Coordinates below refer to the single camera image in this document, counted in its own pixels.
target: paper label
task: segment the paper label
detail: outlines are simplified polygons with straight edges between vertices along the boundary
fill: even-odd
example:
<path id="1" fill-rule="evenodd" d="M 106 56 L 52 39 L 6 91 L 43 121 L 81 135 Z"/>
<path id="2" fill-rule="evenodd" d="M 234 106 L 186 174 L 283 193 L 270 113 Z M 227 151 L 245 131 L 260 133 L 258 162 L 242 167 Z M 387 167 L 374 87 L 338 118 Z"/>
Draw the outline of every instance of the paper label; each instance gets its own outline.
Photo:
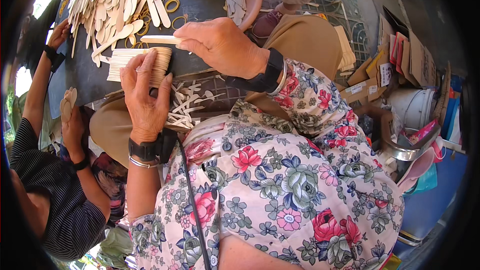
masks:
<path id="1" fill-rule="evenodd" d="M 377 92 L 377 86 L 369 86 L 368 87 L 368 93 L 369 94 L 373 94 L 375 92 Z"/>
<path id="2" fill-rule="evenodd" d="M 360 91 L 362 91 L 362 84 L 361 83 L 356 84 L 355 86 L 351 87 L 352 94 L 358 93 Z"/>
<path id="3" fill-rule="evenodd" d="M 390 78 L 392 77 L 392 63 L 384 63 L 380 65 L 380 87 L 385 87 L 390 83 Z"/>

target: black tabletop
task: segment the black tabletop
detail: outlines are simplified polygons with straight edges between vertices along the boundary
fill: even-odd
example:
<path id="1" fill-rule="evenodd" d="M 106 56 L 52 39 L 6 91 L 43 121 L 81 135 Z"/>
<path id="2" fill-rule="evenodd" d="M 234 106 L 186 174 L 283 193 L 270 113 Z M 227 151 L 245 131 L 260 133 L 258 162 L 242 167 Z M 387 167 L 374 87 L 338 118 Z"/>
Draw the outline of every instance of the black tabletop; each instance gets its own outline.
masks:
<path id="1" fill-rule="evenodd" d="M 227 12 L 223 9 L 225 0 L 179 1 L 180 6 L 178 9 L 175 12 L 168 14 L 171 21 L 178 16 L 185 16 L 188 19 L 188 22 L 202 22 L 225 17 L 227 15 Z M 176 3 L 171 3 L 168 8 L 172 9 L 175 5 Z M 65 8 L 61 17 L 57 15 L 56 22 L 59 23 L 67 17 L 68 10 Z M 181 27 L 183 22 L 184 20 L 182 18 L 175 21 L 175 28 Z M 150 22 L 147 35 L 172 35 L 174 32 L 172 27 L 165 28 L 162 24 L 160 24 L 160 28 L 161 30 Z M 139 42 L 140 36 L 135 35 L 135 37 Z M 100 68 L 97 68 L 93 63 L 91 57 L 93 52 L 92 44 L 89 45 L 88 49 L 85 49 L 86 39 L 87 32 L 84 26 L 80 25 L 77 33 L 73 59 L 71 58 L 72 45 L 74 42 L 73 38 L 70 38 L 63 43 L 57 51 L 62 52 L 66 56 L 66 59 L 53 75 L 48 88 L 48 98 L 52 118 L 60 116 L 60 101 L 63 99 L 65 90 L 69 87 L 77 88 L 78 97 L 76 105 L 85 105 L 95 100 L 102 99 L 105 95 L 122 88 L 120 82 L 107 81 L 109 64 L 101 63 Z M 150 43 L 149 45 L 150 47 L 166 46 L 172 48 L 173 52 L 168 70 L 173 72 L 174 76 L 195 74 L 210 68 L 195 54 L 188 54 L 187 51 L 179 50 L 175 48 L 175 45 L 153 43 Z M 116 48 L 125 48 L 125 40 L 118 40 Z M 102 52 L 102 55 L 106 57 L 111 57 L 111 54 L 112 51 L 110 50 L 110 47 Z"/>

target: black and white striped shirt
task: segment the black and white striped shirt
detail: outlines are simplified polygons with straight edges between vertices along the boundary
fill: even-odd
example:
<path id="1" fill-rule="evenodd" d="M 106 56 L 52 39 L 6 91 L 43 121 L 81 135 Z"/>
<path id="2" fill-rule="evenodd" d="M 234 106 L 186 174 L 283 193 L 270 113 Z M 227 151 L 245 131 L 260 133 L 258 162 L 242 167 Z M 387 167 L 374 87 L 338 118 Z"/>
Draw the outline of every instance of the black and white striped shirt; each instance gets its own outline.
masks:
<path id="1" fill-rule="evenodd" d="M 38 150 L 32 125 L 22 118 L 11 150 L 10 167 L 32 192 L 50 195 L 50 213 L 42 243 L 63 261 L 78 260 L 105 239 L 105 216 L 87 200 L 75 171 L 57 156 Z"/>

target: silver bracelet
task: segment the silver bracelet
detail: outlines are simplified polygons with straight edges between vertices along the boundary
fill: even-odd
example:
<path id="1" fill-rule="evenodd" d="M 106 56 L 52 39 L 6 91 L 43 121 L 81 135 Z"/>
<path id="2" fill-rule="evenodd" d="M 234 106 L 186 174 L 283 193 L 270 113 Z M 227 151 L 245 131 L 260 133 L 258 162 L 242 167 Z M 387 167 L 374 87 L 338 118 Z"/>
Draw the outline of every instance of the silver bracelet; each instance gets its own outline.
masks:
<path id="1" fill-rule="evenodd" d="M 156 164 L 150 165 L 147 163 L 142 163 L 141 161 L 137 161 L 134 159 L 131 155 L 128 156 L 128 160 L 132 162 L 134 165 L 143 167 L 143 168 L 152 168 L 152 167 L 157 167 L 160 164 L 159 158 L 155 157 L 154 161 L 156 161 Z"/>
<path id="2" fill-rule="evenodd" d="M 275 91 L 273 91 L 272 93 L 268 93 L 268 95 L 271 95 L 271 96 L 277 96 L 279 94 L 279 92 L 283 89 L 283 85 L 285 84 L 285 81 L 287 80 L 287 62 L 285 59 L 283 59 L 283 76 L 282 76 L 282 80 L 280 81 L 280 83 L 278 84 L 278 87 L 276 87 Z"/>

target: maroon shoe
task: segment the maroon shoe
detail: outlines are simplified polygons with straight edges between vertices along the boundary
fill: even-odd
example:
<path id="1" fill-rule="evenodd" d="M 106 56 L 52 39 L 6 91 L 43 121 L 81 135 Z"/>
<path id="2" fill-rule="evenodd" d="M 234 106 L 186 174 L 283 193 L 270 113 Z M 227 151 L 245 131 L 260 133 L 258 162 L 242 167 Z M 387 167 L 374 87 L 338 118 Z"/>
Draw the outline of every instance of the maroon shoe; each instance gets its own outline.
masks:
<path id="1" fill-rule="evenodd" d="M 258 39 L 267 39 L 273 32 L 273 29 L 278 25 L 282 17 L 283 14 L 278 10 L 271 10 L 266 15 L 258 18 L 257 22 L 255 22 L 251 28 L 251 33 Z"/>

